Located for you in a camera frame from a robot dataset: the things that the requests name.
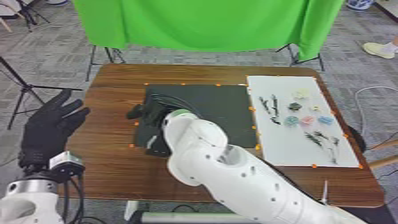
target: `robotic hand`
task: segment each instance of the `robotic hand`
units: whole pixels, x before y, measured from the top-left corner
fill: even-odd
[[[83,107],[83,100],[63,106],[70,97],[72,90],[65,90],[26,125],[19,158],[26,176],[10,184],[0,200],[0,224],[65,223],[56,211],[58,184],[68,182],[72,176],[84,172],[81,159],[65,152],[67,142],[90,114],[90,108],[75,112]]]
[[[143,116],[145,123],[161,129],[148,154],[171,154],[168,167],[180,182],[205,185],[214,199],[255,223],[365,224],[349,212],[312,198],[248,150],[228,144],[221,127],[198,117],[184,101],[177,109],[171,97],[148,97],[131,115]]]
[[[29,172],[49,169],[51,159],[65,152],[68,138],[84,124],[91,112],[90,108],[74,112],[84,105],[83,100],[75,100],[63,106],[70,97],[72,90],[65,90],[42,107],[26,124],[19,159],[20,167]]]

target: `white paper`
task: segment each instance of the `white paper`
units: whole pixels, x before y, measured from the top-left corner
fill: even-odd
[[[248,92],[257,109],[255,118],[266,160],[278,166],[314,166],[314,164],[317,164],[317,166],[330,167],[360,167],[354,149],[346,138],[315,78],[296,76],[250,76],[248,80]],[[299,89],[308,89],[308,99],[296,99],[294,93]],[[274,115],[273,94],[276,95],[280,103],[282,125],[271,120]],[[267,113],[260,97],[269,100],[273,115]],[[303,109],[298,112],[289,109],[289,105],[294,102],[303,105]],[[314,106],[321,107],[321,112],[312,110]],[[317,120],[312,125],[299,124],[296,127],[289,127],[285,125],[289,116],[298,116],[299,119],[306,116],[314,116]],[[335,118],[333,125],[319,122],[321,116]],[[317,145],[306,137],[306,133],[314,134],[315,131],[321,131],[330,139],[333,139],[333,137],[340,139],[338,146],[333,144],[333,140],[326,140],[324,138],[321,138],[322,147]]]

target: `black glove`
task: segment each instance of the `black glove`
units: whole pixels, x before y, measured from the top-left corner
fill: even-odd
[[[70,97],[72,90],[63,90],[29,118],[22,140],[20,167],[49,166],[52,157],[67,149],[68,137],[84,124],[91,110],[84,108],[74,112],[84,105],[83,100],[63,106]]]

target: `wire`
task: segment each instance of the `wire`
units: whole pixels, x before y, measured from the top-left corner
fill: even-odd
[[[22,84],[17,82],[15,78],[10,76],[8,72],[4,70],[0,70],[0,72],[4,73],[10,80],[17,83],[17,85],[22,86]]]
[[[84,216],[84,217],[83,217],[83,220],[84,220],[84,219],[93,219],[93,220],[97,220],[102,224],[107,224],[107,222],[106,222],[100,218],[97,218],[97,217],[93,217],[93,216]]]
[[[84,175],[79,175],[79,185],[81,185],[81,219],[79,219],[79,223],[83,223],[83,218],[84,218]]]
[[[63,213],[65,222],[68,219],[68,212],[70,212],[70,184],[68,184],[68,181],[65,182],[65,213]]]
[[[177,210],[184,207],[187,207],[195,212],[200,212],[200,210],[195,209],[195,207],[191,205],[179,205],[171,212],[177,212]]]
[[[70,222],[70,224],[77,224],[77,221],[79,221],[79,218],[81,218],[81,214],[83,214],[83,202],[84,202],[84,194],[83,194],[83,189],[79,187],[79,184],[77,184],[77,181],[74,180],[72,178],[72,184],[74,184],[74,187],[77,189],[77,192],[79,192],[79,198],[81,198],[81,205],[79,205],[79,211],[77,211],[77,215],[75,215],[75,218],[74,218],[74,221]]]
[[[358,109],[360,109],[360,114],[362,114],[362,124],[363,124],[363,130],[362,130],[362,135],[365,136],[365,132],[367,132],[367,119],[365,119],[365,111],[363,111],[363,107],[362,107],[362,104],[360,104],[360,93],[370,89],[390,89],[394,91],[398,92],[398,89],[395,89],[394,87],[388,87],[388,86],[372,86],[372,87],[367,87],[363,88],[358,92],[356,92],[356,104],[358,104]]]
[[[8,166],[15,161],[17,161],[19,157],[15,159],[12,159],[4,164],[0,164],[0,167]]]
[[[385,174],[385,175],[378,178],[378,180],[381,180],[385,177],[390,177],[397,172],[398,172],[398,170],[395,170],[390,174]]]
[[[180,103],[184,103],[184,106],[187,106],[187,107],[195,110],[195,112],[196,112],[196,114],[198,114],[198,117],[203,118],[203,116],[202,116],[202,112],[200,112],[198,108],[193,106],[193,104],[191,104],[180,97],[171,96],[171,95],[168,95],[168,94],[164,94],[164,93],[154,93],[152,96],[154,96],[154,97],[159,97],[161,99],[163,99],[163,97],[164,97],[164,98],[171,98],[171,99],[179,100]]]
[[[381,144],[378,144],[370,149],[378,148],[395,138],[397,134],[398,134],[398,132],[390,136],[386,141]]]

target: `metal stand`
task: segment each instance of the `metal stand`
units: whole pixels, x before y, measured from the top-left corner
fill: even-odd
[[[290,58],[292,58],[290,67],[292,67],[294,65],[299,65],[299,64],[306,63],[308,61],[314,61],[314,60],[319,59],[319,61],[321,61],[321,69],[322,69],[322,71],[326,71],[326,65],[324,65],[324,60],[322,60],[322,56],[321,56],[321,54],[319,54],[319,56],[317,56],[314,59],[301,61],[301,60],[299,60],[299,53],[294,55],[294,50],[292,50],[290,44],[287,44],[287,45],[283,46],[283,48],[278,49],[276,52],[282,52],[285,48],[289,48],[289,50],[290,50]]]
[[[17,0],[20,3],[20,7],[22,7],[22,15],[26,17],[26,21],[28,21],[28,27],[29,27],[29,32],[33,32],[31,30],[31,24],[38,25],[38,22],[35,20],[35,16],[31,14],[29,11],[35,12],[36,16],[42,17],[42,19],[51,23],[47,17],[40,14],[40,12],[33,9],[31,5],[24,2],[24,0]]]
[[[113,55],[111,55],[111,50],[109,50],[109,47],[106,47],[106,52],[107,52],[107,55],[109,55],[109,61],[111,63],[115,64],[116,63],[116,57],[120,57],[122,59],[122,64],[127,64],[127,61],[122,57],[122,50],[113,48]],[[86,75],[86,82],[90,82],[91,80],[91,68],[93,68],[93,65],[104,65],[104,64],[99,64],[95,63],[95,57],[97,57],[97,45],[93,45],[93,50],[91,50],[91,63],[90,63],[90,69],[88,69],[88,75]]]
[[[17,84],[22,86],[22,90],[20,90],[22,93],[20,93],[20,98],[19,98],[19,102],[17,102],[15,112],[13,112],[13,116],[12,116],[12,120],[10,120],[10,126],[8,126],[8,129],[12,130],[15,119],[17,119],[17,115],[38,110],[38,109],[35,109],[35,110],[20,111],[26,94],[29,93],[33,95],[33,97],[36,98],[36,100],[42,102],[42,104],[45,104],[45,101],[44,101],[38,93],[35,92],[35,88],[38,88],[38,89],[61,89],[61,90],[63,89],[70,89],[70,88],[54,87],[54,86],[38,86],[38,85],[29,84],[26,82],[22,76],[19,75],[19,73],[17,73],[17,71],[15,71],[8,61],[4,60],[3,56],[0,56],[0,63],[4,64],[4,67],[8,68],[10,73],[12,73],[13,77],[15,77],[15,79],[17,79],[15,80]]]

